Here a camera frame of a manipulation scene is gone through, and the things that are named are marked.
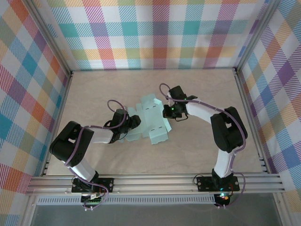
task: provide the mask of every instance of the plaid wallpaper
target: plaid wallpaper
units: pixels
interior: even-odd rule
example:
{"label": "plaid wallpaper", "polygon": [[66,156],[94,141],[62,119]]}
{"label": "plaid wallpaper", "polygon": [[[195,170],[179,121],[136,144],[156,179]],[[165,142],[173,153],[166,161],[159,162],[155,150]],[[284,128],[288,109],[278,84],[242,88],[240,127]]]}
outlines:
{"label": "plaid wallpaper", "polygon": [[0,226],[16,225],[67,77],[21,0],[0,1]]}
{"label": "plaid wallpaper", "polygon": [[268,0],[35,2],[71,68],[91,70],[233,67]]}
{"label": "plaid wallpaper", "polygon": [[301,0],[282,0],[243,79],[269,165],[301,225]]}

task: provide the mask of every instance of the plaid fabric wall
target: plaid fabric wall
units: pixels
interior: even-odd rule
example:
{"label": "plaid fabric wall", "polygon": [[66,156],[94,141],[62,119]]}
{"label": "plaid fabric wall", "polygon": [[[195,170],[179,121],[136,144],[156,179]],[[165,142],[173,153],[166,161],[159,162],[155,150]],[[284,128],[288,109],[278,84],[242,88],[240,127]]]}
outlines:
{"label": "plaid fabric wall", "polygon": [[282,0],[243,79],[269,165],[301,225],[301,0]]}
{"label": "plaid fabric wall", "polygon": [[233,67],[268,2],[35,1],[71,68],[80,70]]}
{"label": "plaid fabric wall", "polygon": [[17,224],[67,77],[21,0],[0,1],[0,226]]}

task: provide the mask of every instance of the metal bracket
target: metal bracket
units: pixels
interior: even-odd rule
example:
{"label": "metal bracket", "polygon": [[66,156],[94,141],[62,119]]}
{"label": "metal bracket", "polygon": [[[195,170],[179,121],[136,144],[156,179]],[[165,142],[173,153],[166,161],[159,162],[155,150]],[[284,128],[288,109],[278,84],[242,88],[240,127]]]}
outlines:
{"label": "metal bracket", "polygon": [[[81,194],[89,194],[91,193],[89,190],[83,188],[82,186],[79,186],[80,180],[78,178],[75,178],[73,180],[73,186],[71,189],[71,193],[81,193]],[[113,192],[114,187],[114,178],[98,178],[98,180],[95,182],[95,184],[103,185],[107,187],[109,190],[109,193]],[[104,193],[105,190],[103,188],[100,188],[100,192]]]}
{"label": "metal bracket", "polygon": [[197,185],[199,192],[238,192],[240,190],[237,177],[231,177],[231,181],[227,185],[220,187],[219,190],[215,188],[212,177],[197,177]]}

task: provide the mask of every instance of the mounting plate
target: mounting plate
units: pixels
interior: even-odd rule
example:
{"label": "mounting plate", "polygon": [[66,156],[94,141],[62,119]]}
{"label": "mounting plate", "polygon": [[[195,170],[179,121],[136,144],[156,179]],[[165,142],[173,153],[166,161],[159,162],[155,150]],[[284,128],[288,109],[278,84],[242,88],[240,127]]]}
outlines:
{"label": "mounting plate", "polygon": [[[78,182],[78,178],[74,178],[73,183],[74,184],[79,184]],[[95,184],[99,184],[99,185],[103,185],[105,187],[107,187],[107,189],[109,190],[109,193],[113,192],[113,187],[114,187],[114,178],[98,178],[98,180],[95,182]],[[104,193],[105,190],[103,188],[100,189],[101,193]],[[88,190],[80,187],[80,186],[73,186],[71,189],[71,193],[91,193]]]}
{"label": "mounting plate", "polygon": [[231,178],[231,181],[227,185],[220,187],[219,190],[217,190],[214,187],[212,177],[197,177],[197,186],[199,192],[217,192],[217,191],[232,192],[232,188],[230,184],[232,184],[234,192],[240,190],[238,179],[235,176]]}

